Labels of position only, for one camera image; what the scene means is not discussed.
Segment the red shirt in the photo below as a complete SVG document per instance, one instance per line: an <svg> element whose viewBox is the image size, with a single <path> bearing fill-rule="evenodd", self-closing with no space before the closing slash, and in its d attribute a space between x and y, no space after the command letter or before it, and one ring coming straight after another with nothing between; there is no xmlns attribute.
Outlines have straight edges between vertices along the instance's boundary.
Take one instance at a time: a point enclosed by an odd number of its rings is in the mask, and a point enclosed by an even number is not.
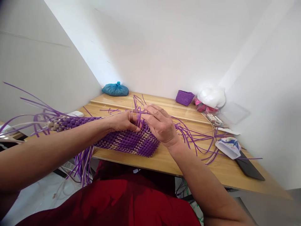
<svg viewBox="0 0 301 226"><path fill-rule="evenodd" d="M35 213L18 225L200 225L188 202L168 195L142 174L93 183L61 206Z"/></svg>

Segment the person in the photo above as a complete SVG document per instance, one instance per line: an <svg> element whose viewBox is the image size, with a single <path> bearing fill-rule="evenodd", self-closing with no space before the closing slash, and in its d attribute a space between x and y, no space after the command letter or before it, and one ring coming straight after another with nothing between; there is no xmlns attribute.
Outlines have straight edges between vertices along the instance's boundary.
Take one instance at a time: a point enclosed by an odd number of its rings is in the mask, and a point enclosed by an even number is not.
<svg viewBox="0 0 301 226"><path fill-rule="evenodd" d="M205 225L254 225L225 188L177 134L168 113L146 105L141 117L167 147L204 213ZM139 131L125 111L71 130L42 136L0 152L1 202L63 165L113 131ZM174 177L101 161L93 182L61 206L35 213L18 225L200 225L188 202L175 196Z"/></svg>

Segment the woven pattern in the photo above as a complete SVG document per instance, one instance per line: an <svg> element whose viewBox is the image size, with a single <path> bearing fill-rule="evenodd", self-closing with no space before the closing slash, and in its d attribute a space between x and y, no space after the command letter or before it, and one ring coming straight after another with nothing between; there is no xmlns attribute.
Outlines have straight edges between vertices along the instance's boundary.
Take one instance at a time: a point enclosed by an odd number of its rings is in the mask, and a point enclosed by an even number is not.
<svg viewBox="0 0 301 226"><path fill-rule="evenodd" d="M176 97L176 102L188 106L192 102L193 98L194 98L193 93L179 90Z"/></svg>
<svg viewBox="0 0 301 226"><path fill-rule="evenodd" d="M63 116L60 119L49 123L48 128L51 128L57 132L61 132L98 119L101 118ZM141 155L144 157L151 157L158 148L159 144L159 140L151 133L148 125L144 123L143 129L141 129L139 132L133 132L130 130L112 132L96 142L94 146Z"/></svg>

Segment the smartphone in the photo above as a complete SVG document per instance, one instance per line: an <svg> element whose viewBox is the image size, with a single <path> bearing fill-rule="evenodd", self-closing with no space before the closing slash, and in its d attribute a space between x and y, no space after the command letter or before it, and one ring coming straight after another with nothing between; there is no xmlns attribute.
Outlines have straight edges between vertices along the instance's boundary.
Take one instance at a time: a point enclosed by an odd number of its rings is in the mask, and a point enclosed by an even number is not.
<svg viewBox="0 0 301 226"><path fill-rule="evenodd" d="M240 151L241 156L239 158L246 158L245 154ZM264 177L260 174L260 172L253 166L253 164L248 159L235 159L239 168L242 172L247 176L253 179L265 181Z"/></svg>

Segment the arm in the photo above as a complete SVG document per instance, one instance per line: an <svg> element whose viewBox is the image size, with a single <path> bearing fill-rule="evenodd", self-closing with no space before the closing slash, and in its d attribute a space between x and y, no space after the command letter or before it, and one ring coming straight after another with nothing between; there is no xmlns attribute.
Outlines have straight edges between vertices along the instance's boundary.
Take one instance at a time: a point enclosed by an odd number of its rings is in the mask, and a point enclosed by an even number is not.
<svg viewBox="0 0 301 226"><path fill-rule="evenodd" d="M109 132L130 129L137 117L122 112L0 152L0 193L17 192L51 173Z"/></svg>
<svg viewBox="0 0 301 226"><path fill-rule="evenodd" d="M211 170L180 139L172 119L162 108L146 105L142 117L151 132L168 148L179 166L207 225L253 225Z"/></svg>

